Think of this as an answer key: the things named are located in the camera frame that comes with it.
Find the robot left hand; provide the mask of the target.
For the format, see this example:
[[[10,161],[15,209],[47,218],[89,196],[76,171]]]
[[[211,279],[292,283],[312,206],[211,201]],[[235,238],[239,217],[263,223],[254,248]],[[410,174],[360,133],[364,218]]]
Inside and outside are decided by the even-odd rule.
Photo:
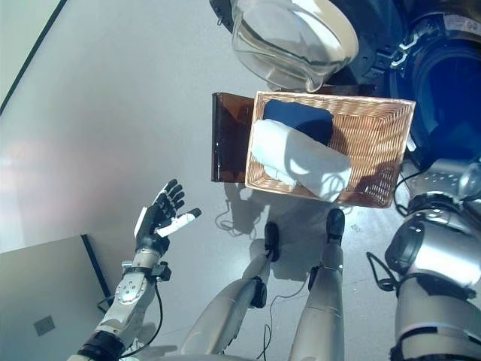
[[[162,257],[170,245],[168,236],[201,216],[199,208],[179,214],[185,204],[184,196],[182,185],[173,179],[150,205],[142,208],[134,228],[135,252],[153,250]]]

